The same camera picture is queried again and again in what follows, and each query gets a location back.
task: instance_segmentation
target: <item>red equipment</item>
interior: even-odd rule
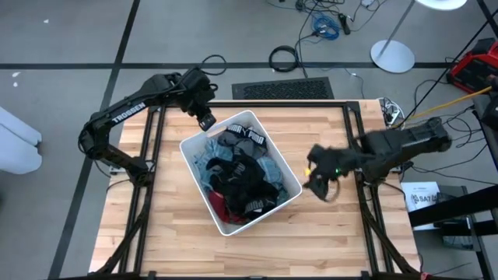
[[[447,81],[468,93],[489,86],[489,75],[498,75],[498,42],[482,39],[447,73]]]

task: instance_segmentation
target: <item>gray floor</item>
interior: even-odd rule
[[[293,1],[276,5],[292,6]],[[352,15],[359,0],[346,0],[342,12]],[[498,3],[487,1],[493,11]],[[369,62],[370,46],[385,39],[401,17],[408,1],[388,0],[361,31],[341,35],[336,41],[303,43],[306,61]],[[7,1],[0,0],[1,63],[111,63],[117,53],[132,0],[87,1]],[[360,10],[353,29],[369,13]],[[124,62],[199,62],[209,54],[221,54],[230,62],[264,62],[270,51],[281,44],[293,45],[306,15],[277,9],[264,0],[141,0],[135,25],[124,54]],[[415,5],[401,27],[397,39],[416,54],[418,62],[441,62],[455,56],[485,19],[474,0],[457,11],[437,12]],[[490,28],[479,36],[491,37]],[[380,69],[349,69],[364,79],[367,99],[387,96],[406,112],[413,107],[413,91],[425,79],[436,79],[443,69],[417,68],[402,75]],[[137,90],[157,72],[175,70],[121,70],[113,102]],[[0,173],[0,271],[5,279],[46,278],[82,169],[83,156],[76,148],[78,133],[92,112],[99,109],[110,70],[0,70],[0,106],[39,130],[44,162],[30,174]],[[327,76],[336,99],[359,99],[360,81],[343,69],[309,69],[310,77]],[[213,77],[219,84],[216,99],[231,99],[230,84],[273,79],[302,78],[302,72],[282,74],[269,68],[229,69]],[[419,91],[423,95],[430,85]],[[453,100],[464,93],[453,86],[438,86],[421,109]],[[456,113],[469,103],[458,104],[438,114]],[[464,119],[473,128],[479,124],[471,114]],[[116,142],[119,128],[112,134]],[[459,133],[451,132],[458,137]],[[477,142],[452,148],[444,154],[419,156],[417,166],[431,169],[472,158],[484,145]],[[486,150],[472,163],[444,171],[462,177],[498,181],[493,161]],[[407,172],[405,181],[435,180],[445,185],[467,185],[470,191],[485,187],[430,173]],[[84,275],[100,222],[108,179],[92,168],[81,211],[61,276]],[[472,264],[445,275],[480,277],[471,252],[449,250],[436,233],[417,233],[424,269],[443,271],[458,264]],[[498,241],[486,238],[490,258],[498,258]]]

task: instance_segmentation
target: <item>laundry basket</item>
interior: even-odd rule
[[[277,207],[258,217],[257,219],[254,219],[242,226],[226,223],[218,217],[211,204],[209,203],[208,194],[202,188],[201,176],[198,167],[194,164],[195,156],[204,151],[205,145],[209,139],[210,132],[221,130],[230,126],[231,124],[240,124],[246,128],[251,127],[255,132],[266,137],[268,156],[276,162],[277,166],[281,170],[283,177],[283,187],[289,193],[289,199],[287,201],[285,201],[281,205],[278,205]],[[301,192],[303,192],[303,187],[297,180],[294,173],[291,171],[289,165],[283,159],[283,156],[275,146],[275,143],[273,143],[273,141],[270,139],[270,136],[263,128],[263,125],[261,125],[259,120],[256,118],[256,115],[250,110],[240,112],[218,124],[213,125],[207,132],[199,132],[198,134],[183,140],[180,143],[180,150],[181,154],[184,156],[184,159],[188,164],[188,169],[194,177],[195,183],[197,184],[197,187],[201,192],[202,198],[204,199],[205,204],[208,206],[208,210],[211,213],[212,218],[215,220],[215,224],[218,227],[218,230],[224,236],[232,236],[248,229],[262,219],[270,216],[272,213],[275,213],[279,209],[288,205],[294,198],[297,198],[301,194]]]

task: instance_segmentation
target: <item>butcher block tabletop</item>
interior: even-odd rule
[[[383,129],[379,102],[360,100],[359,104],[365,130]],[[306,156],[313,144],[347,147],[341,108],[212,108],[218,121],[242,110],[256,114],[301,183],[306,181]],[[144,111],[124,123],[118,147],[131,156],[140,153],[146,116]],[[168,108],[165,125],[143,274],[157,271],[161,276],[359,276],[361,271],[370,270],[353,175],[341,181],[338,197],[332,203],[320,201],[309,190],[303,190],[289,205],[255,226],[224,237],[216,228],[179,148],[183,139],[200,131],[197,121],[179,109]],[[154,131],[153,126],[150,146],[154,143]],[[126,178],[124,174],[112,176],[110,184]],[[388,183],[399,187],[394,174],[389,176]],[[121,242],[131,197],[129,182],[116,184],[108,191],[89,271],[100,268]],[[379,199],[389,238],[407,261],[418,268],[419,257],[402,193],[381,185]],[[378,263],[385,271],[381,246],[373,235]],[[130,250],[129,271],[137,239]]]

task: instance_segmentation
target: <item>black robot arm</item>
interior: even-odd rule
[[[358,137],[354,146],[354,149],[325,149],[315,145],[307,159],[316,167],[304,187],[310,188],[324,200],[328,193],[328,182],[336,181],[354,170],[361,170],[366,182],[379,183],[389,174],[389,170],[419,154],[448,150],[451,137],[441,119],[435,117],[402,131],[371,131]]]
[[[215,97],[217,89],[218,86],[210,83],[208,76],[197,67],[183,75],[154,75],[136,93],[92,114],[79,135],[79,148],[91,159],[105,160],[124,168],[135,186],[148,186],[152,174],[146,161],[131,157],[109,144],[112,127],[147,107],[175,104],[183,112],[196,116],[201,129],[207,131],[216,119],[206,104]]]

